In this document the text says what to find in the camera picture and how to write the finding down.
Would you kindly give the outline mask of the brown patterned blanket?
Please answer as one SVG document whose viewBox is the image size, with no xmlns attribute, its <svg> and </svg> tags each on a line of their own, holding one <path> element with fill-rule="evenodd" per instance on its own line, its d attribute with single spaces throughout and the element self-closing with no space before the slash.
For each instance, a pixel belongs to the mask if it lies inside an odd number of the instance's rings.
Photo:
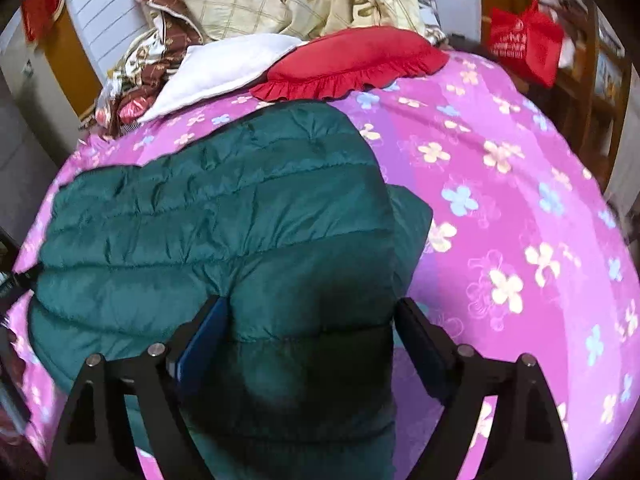
<svg viewBox="0 0 640 480">
<path fill-rule="evenodd" d="M 107 72 L 94 110 L 94 121 L 112 139 L 136 128 L 178 70 L 186 50 L 208 40 L 186 0 L 134 1 L 142 7 L 149 28 L 132 40 Z"/>
</svg>

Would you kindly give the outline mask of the pink floral bed cover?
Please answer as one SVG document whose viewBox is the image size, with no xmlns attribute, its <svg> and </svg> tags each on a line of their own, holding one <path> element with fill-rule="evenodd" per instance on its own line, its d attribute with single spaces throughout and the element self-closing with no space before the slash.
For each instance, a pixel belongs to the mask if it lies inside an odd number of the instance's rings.
<svg viewBox="0 0 640 480">
<path fill-rule="evenodd" d="M 410 294 L 484 356 L 536 356 L 574 475 L 636 428 L 639 280 L 596 180 L 496 64 L 456 53 L 436 75 L 337 102 L 384 179 L 434 220 Z"/>
</svg>

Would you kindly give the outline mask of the red shopping bag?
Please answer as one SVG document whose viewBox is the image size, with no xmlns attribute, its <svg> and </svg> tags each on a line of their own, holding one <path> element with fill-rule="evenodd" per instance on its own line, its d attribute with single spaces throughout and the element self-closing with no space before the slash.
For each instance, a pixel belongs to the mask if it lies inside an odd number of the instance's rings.
<svg viewBox="0 0 640 480">
<path fill-rule="evenodd" d="M 559 69 L 564 30 L 539 9 L 538 0 L 520 14 L 493 8 L 488 49 L 516 76 L 550 89 Z"/>
</svg>

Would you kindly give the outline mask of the white pillow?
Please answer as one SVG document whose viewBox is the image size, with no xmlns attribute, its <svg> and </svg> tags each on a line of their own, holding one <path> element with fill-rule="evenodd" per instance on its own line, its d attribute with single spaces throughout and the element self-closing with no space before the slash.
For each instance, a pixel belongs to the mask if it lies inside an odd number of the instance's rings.
<svg viewBox="0 0 640 480">
<path fill-rule="evenodd" d="M 239 90 L 306 41 L 281 34 L 251 34 L 188 47 L 178 70 L 139 118 L 150 122 L 214 96 Z"/>
</svg>

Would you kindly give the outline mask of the wooden shelf rack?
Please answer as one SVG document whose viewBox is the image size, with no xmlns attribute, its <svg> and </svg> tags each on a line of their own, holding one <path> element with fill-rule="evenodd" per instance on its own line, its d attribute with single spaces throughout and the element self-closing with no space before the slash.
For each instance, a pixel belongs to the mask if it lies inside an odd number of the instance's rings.
<svg viewBox="0 0 640 480">
<path fill-rule="evenodd" d="M 594 0 L 539 0 L 563 27 L 552 117 L 600 188 L 612 176 L 631 84 L 631 60 Z"/>
</svg>

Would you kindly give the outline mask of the red ruffled pillow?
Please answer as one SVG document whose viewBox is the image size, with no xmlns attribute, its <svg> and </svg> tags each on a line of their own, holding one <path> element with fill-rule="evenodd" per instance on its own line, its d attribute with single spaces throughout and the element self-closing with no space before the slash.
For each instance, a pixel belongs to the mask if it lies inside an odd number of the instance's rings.
<svg viewBox="0 0 640 480">
<path fill-rule="evenodd" d="M 250 94 L 266 102 L 337 100 L 352 91 L 382 89 L 402 77 L 431 76 L 449 56 L 407 29 L 343 29 L 312 40 L 266 71 Z"/>
</svg>

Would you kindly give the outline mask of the dark green puffer jacket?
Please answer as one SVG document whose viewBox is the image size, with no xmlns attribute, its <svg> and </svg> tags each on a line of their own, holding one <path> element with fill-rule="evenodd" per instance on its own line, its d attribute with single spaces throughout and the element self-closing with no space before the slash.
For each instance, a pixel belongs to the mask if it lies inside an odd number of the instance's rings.
<svg viewBox="0 0 640 480">
<path fill-rule="evenodd" d="M 432 210 L 387 184 L 349 118 L 262 108 L 56 194 L 29 342 L 69 389 L 93 353 L 129 358 L 206 300 L 230 318 L 184 418 L 219 479 L 393 477 L 392 310 Z"/>
</svg>

